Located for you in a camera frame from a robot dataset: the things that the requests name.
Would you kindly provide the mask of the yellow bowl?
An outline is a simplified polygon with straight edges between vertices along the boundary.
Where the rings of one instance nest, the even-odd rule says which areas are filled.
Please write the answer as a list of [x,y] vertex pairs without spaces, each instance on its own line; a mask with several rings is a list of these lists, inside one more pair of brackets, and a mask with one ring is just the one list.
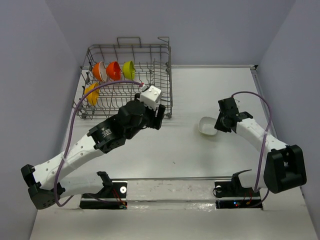
[[[90,86],[88,86],[87,88],[85,88],[84,90],[84,94],[87,94],[90,90],[96,88],[99,84],[98,83],[93,83],[91,84]],[[98,88],[97,90],[93,91],[92,93],[90,93],[86,99],[88,101],[88,103],[91,105],[91,106],[95,106],[98,102],[98,98],[99,98],[99,95],[100,95],[100,89]]]

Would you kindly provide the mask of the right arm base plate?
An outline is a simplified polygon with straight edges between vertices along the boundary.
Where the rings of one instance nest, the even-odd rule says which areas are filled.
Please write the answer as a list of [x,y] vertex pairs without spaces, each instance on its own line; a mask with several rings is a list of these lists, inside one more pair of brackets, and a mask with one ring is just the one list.
[[216,181],[212,193],[217,210],[247,209],[262,200],[260,192],[253,192],[251,188],[242,186],[236,187],[231,181]]

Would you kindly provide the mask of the red orange bowl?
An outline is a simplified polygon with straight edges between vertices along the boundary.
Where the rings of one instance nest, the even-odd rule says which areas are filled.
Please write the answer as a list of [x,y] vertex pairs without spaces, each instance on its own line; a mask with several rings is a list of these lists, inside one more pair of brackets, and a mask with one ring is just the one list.
[[106,68],[106,74],[112,81],[119,81],[122,77],[122,71],[117,61],[111,62]]

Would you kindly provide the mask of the white bowl orange outside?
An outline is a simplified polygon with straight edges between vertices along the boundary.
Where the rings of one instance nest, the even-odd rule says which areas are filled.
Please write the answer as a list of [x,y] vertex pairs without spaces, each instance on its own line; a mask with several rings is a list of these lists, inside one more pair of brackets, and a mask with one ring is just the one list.
[[93,77],[100,81],[100,82],[106,82],[107,81],[107,72],[106,72],[106,68],[105,68],[105,64],[103,61],[100,61],[98,63],[96,63],[93,68],[92,68],[92,74]]

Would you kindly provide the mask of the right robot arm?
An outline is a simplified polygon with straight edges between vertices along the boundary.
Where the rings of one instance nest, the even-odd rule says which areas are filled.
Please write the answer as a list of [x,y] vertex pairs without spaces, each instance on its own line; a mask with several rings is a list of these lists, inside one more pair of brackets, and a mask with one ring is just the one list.
[[244,170],[233,174],[237,180],[230,183],[235,196],[242,196],[249,188],[268,189],[274,194],[307,183],[302,149],[288,145],[261,127],[248,112],[240,112],[233,97],[218,101],[219,115],[214,126],[220,132],[235,133],[248,141],[262,158],[257,171]]

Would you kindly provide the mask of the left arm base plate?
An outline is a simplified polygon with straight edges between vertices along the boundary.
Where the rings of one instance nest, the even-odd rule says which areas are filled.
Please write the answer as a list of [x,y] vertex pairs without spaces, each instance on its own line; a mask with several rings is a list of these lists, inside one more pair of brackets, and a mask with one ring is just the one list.
[[126,210],[127,190],[127,181],[114,181],[113,188],[109,192],[99,192],[94,194],[94,197],[83,194],[79,207],[83,210]]

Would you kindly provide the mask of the lime green bowl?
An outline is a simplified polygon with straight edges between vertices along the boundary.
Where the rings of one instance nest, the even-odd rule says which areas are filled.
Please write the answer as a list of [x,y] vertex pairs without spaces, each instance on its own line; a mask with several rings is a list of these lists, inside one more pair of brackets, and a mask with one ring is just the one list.
[[135,66],[133,61],[127,61],[123,64],[122,74],[125,79],[134,80],[135,79]]

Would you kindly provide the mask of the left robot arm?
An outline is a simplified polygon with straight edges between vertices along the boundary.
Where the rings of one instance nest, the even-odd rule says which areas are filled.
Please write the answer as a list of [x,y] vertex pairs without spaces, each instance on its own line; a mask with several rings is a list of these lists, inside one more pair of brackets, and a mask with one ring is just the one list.
[[91,128],[70,149],[36,166],[21,168],[28,186],[29,197],[37,210],[59,205],[61,198],[88,194],[93,199],[114,193],[108,174],[98,171],[88,176],[68,177],[87,162],[125,144],[145,128],[159,130],[165,115],[165,106],[159,104],[161,93],[137,93],[134,100],[122,106],[118,113]]

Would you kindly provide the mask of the white bowl green outside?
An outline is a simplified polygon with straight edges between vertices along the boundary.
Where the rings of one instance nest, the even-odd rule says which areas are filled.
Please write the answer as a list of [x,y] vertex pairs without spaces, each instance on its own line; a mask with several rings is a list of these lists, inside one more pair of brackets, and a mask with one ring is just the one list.
[[198,123],[198,131],[206,136],[215,136],[218,132],[215,128],[216,122],[216,118],[204,116]]

